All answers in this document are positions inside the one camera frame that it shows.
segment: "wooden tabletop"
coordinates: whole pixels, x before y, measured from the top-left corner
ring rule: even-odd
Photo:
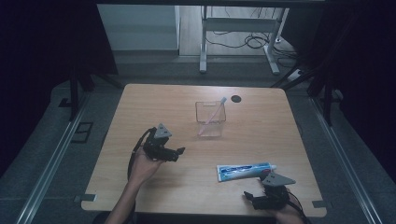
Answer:
[[[231,100],[241,97],[240,103]],[[226,121],[219,138],[197,135],[195,102],[225,103]],[[263,161],[276,173],[296,180],[288,188],[308,217],[324,217],[317,181],[306,156],[285,92],[281,89],[130,84],[125,87],[106,141],[87,187],[94,202],[86,210],[110,211],[127,182],[134,145],[149,128],[163,123],[172,133],[166,147],[185,147],[177,162],[166,162],[139,191],[136,212],[268,216],[253,209],[244,191],[261,196],[258,178],[219,182],[217,165]]]

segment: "white desk frame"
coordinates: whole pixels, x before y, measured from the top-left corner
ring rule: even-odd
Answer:
[[[248,18],[213,18],[207,17],[207,6],[204,6],[204,15],[202,17],[202,44],[199,70],[201,73],[206,72],[206,32],[257,32],[271,33],[268,46],[264,46],[264,52],[268,63],[274,75],[279,75],[279,68],[273,56],[274,44],[276,37],[282,24],[285,8],[281,8],[276,19],[248,19]]]

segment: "wall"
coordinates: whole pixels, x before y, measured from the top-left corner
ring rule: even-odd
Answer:
[[[97,6],[112,50],[178,49],[179,6]]]

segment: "blue toothpaste tube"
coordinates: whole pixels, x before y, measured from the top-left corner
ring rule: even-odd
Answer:
[[[261,162],[256,164],[246,165],[218,165],[219,182],[260,177],[261,175],[269,174],[276,169],[276,165],[269,162]]]

